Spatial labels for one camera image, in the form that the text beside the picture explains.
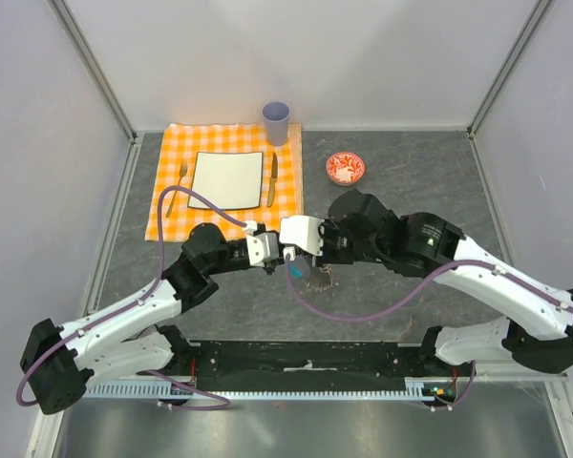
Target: red and white bowl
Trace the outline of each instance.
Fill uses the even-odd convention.
[[[365,162],[355,153],[341,151],[327,159],[327,174],[334,183],[351,186],[365,174]]]

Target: gray wall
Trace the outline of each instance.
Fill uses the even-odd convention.
[[[464,129],[535,0],[69,0],[140,130]]]
[[[573,0],[554,2],[477,145],[515,264],[573,287]]]
[[[30,328],[80,313],[126,152],[48,2],[0,0],[1,458],[35,417],[14,400]]]

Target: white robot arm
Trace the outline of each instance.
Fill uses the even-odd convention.
[[[127,339],[205,301],[218,289],[216,274],[251,267],[272,273],[295,257],[311,268],[381,263],[407,277],[452,286],[504,315],[474,326],[430,328],[421,358],[450,365],[514,359],[552,373],[573,365],[573,290],[531,279],[439,217],[398,218],[374,196],[349,191],[333,202],[328,219],[283,219],[280,233],[249,221],[244,232],[242,239],[226,241],[217,226],[201,224],[160,279],[91,316],[58,327],[51,320],[37,324],[21,367],[43,411],[62,410],[108,380],[172,364],[192,351],[175,326]]]

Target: orange gingham cloth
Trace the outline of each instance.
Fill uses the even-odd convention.
[[[274,148],[265,141],[265,129],[261,125],[230,126],[181,126],[172,124],[163,134],[159,165],[155,177],[155,188],[151,200],[149,220],[144,238],[157,240],[157,204],[159,194],[166,187],[179,182],[179,169],[182,160],[187,161],[188,171],[180,182],[181,186],[191,188],[198,152],[207,153],[264,153],[264,172],[261,189],[261,205],[246,210],[230,210],[227,213],[240,221],[248,219],[262,222],[267,230],[280,230],[280,220],[303,213],[302,198],[302,148],[301,125],[288,127],[288,142],[280,148]],[[267,193],[271,176],[272,153],[278,157],[278,179],[274,203],[267,208]],[[172,193],[163,200],[163,239],[165,241],[184,241],[191,229],[202,222],[213,222],[223,232],[226,239],[241,239],[244,231],[212,210],[188,207],[189,196],[178,193],[172,215],[165,217]]]

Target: knife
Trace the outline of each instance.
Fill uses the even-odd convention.
[[[276,194],[276,179],[278,178],[278,157],[274,151],[274,156],[271,159],[271,178],[269,179],[269,193],[267,193],[267,206],[271,207],[274,203],[274,196]]]

